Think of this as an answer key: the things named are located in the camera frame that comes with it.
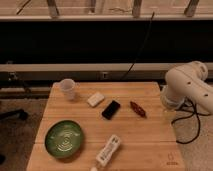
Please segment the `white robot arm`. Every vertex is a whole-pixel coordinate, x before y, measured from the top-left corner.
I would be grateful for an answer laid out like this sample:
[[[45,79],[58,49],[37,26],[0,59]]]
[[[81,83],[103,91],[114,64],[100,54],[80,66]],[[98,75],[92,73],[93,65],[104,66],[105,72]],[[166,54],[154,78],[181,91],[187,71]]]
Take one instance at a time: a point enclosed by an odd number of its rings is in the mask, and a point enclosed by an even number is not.
[[[166,85],[160,95],[162,104],[166,109],[174,110],[188,98],[213,114],[213,87],[205,82],[207,77],[208,68],[200,61],[171,68],[165,74]]]

